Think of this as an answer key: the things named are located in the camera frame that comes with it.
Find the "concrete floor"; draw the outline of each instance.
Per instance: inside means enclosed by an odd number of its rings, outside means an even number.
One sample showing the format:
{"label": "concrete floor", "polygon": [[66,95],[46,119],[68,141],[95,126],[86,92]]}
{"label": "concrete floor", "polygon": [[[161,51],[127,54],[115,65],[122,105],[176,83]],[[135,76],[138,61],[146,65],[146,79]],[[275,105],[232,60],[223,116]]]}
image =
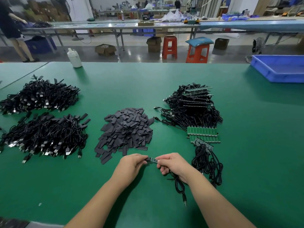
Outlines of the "concrete floor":
{"label": "concrete floor", "polygon": [[[217,38],[222,37],[218,34],[204,34],[198,33],[196,37],[205,36],[213,41]],[[99,35],[97,37],[90,38],[89,36],[84,36],[84,40],[72,41],[70,36],[61,36],[64,47],[60,46],[57,37],[53,37],[55,45],[57,46],[56,54],[39,54],[34,55],[38,57],[43,62],[51,61],[69,61],[66,52],[67,48],[75,49],[81,60],[83,62],[171,62],[171,63],[184,63],[186,61],[188,53],[188,44],[185,42],[190,39],[190,34],[179,34],[178,44],[177,44],[177,59],[168,56],[166,60],[162,59],[161,53],[148,53],[148,48],[146,40],[148,37],[144,36],[132,36],[124,35],[125,51],[121,51],[121,55],[116,55],[110,57],[99,56],[95,53],[95,46],[100,44],[110,44],[116,46],[116,40],[114,35]],[[246,63],[244,57],[246,55],[251,55],[252,42],[253,39],[258,37],[266,37],[266,34],[244,34],[241,33],[239,38],[232,38],[229,41],[229,46],[226,50],[213,49],[213,45],[210,46],[209,52],[209,63]],[[273,44],[277,41],[277,36],[271,36],[267,44]],[[289,36],[284,36],[282,42],[278,45],[266,46],[263,54],[287,54],[296,55],[299,52],[296,50],[296,44],[298,38],[289,38]],[[20,62],[21,59],[15,52],[12,46],[6,47],[2,42],[0,42],[0,60],[4,62]]]}

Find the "black shoe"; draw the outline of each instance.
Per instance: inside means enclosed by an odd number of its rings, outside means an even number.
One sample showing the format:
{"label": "black shoe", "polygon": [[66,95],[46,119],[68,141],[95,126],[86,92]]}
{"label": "black shoe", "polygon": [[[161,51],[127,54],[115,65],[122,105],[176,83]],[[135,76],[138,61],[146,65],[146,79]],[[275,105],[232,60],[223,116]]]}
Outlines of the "black shoe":
{"label": "black shoe", "polygon": [[40,60],[38,58],[35,58],[33,61],[30,62],[39,62]]}

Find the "standing fan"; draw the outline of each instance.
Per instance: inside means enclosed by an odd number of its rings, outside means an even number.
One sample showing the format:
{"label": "standing fan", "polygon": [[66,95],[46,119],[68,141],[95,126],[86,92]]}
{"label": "standing fan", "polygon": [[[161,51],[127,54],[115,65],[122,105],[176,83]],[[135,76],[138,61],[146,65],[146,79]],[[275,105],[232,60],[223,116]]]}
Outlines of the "standing fan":
{"label": "standing fan", "polygon": [[[57,11],[59,13],[63,13],[69,16],[70,21],[72,21],[70,13],[71,13],[71,8],[69,3],[66,0],[51,0],[52,4],[55,6]],[[83,40],[83,38],[79,38],[77,34],[75,35],[76,38],[73,38],[72,41],[80,41]]]}

